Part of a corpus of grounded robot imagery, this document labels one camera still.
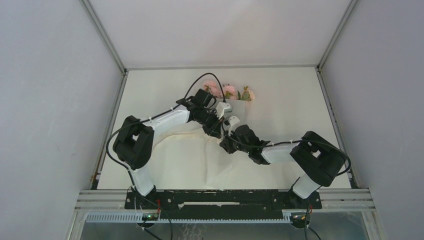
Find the cream ribbon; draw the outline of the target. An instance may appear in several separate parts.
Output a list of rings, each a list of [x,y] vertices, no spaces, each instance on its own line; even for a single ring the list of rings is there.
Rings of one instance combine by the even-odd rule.
[[[177,145],[194,145],[207,146],[209,143],[219,144],[223,138],[217,138],[204,133],[202,129],[186,130],[186,131],[166,131],[155,137],[153,146],[160,144],[173,143]]]

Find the pink flower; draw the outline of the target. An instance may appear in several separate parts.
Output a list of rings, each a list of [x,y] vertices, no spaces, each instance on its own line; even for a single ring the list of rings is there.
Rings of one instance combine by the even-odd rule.
[[[249,86],[245,86],[239,99],[245,102],[251,102],[256,99],[256,96]]]

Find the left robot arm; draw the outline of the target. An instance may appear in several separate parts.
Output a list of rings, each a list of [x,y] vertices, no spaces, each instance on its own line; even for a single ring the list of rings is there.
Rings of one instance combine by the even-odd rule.
[[[121,128],[111,134],[106,155],[126,170],[132,189],[138,193],[136,200],[143,208],[153,207],[157,200],[147,164],[160,136],[174,127],[196,122],[207,135],[220,138],[222,118],[213,107],[216,105],[215,96],[199,89],[194,96],[177,100],[175,106],[157,115],[145,119],[126,117]]]

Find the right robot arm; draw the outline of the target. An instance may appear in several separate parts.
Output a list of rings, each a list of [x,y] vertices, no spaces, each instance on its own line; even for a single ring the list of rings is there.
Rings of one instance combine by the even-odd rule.
[[[246,124],[236,128],[221,126],[219,144],[228,154],[246,153],[257,165],[294,161],[304,172],[290,187],[289,203],[302,208],[321,187],[329,187],[334,179],[352,166],[349,156],[314,131],[299,140],[271,143],[259,139]]]

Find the pink flower two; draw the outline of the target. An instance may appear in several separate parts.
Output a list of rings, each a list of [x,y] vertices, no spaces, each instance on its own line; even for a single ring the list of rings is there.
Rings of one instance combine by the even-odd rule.
[[[206,80],[203,83],[203,89],[206,92],[212,94],[216,98],[221,98],[222,97],[222,92],[219,89],[219,86],[216,85],[216,83],[213,80]]]

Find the white wrapping paper sheet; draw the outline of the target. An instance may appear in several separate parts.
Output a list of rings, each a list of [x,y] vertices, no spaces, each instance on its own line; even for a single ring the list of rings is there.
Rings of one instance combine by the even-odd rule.
[[[236,116],[239,118],[242,125],[246,124],[251,113],[253,103],[251,101],[234,100],[227,101],[231,107],[232,112],[225,117]],[[221,146],[224,138],[211,137],[205,144],[205,185],[206,189],[224,190],[230,172],[233,169],[236,160],[244,153],[236,150],[233,153],[228,153],[225,148]]]

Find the pink flower one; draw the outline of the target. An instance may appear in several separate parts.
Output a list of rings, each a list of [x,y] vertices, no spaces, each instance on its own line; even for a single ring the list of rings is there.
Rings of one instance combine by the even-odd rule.
[[[238,100],[239,99],[239,92],[236,90],[236,88],[232,85],[224,85],[222,87],[223,90],[223,97],[225,99],[230,100]]]

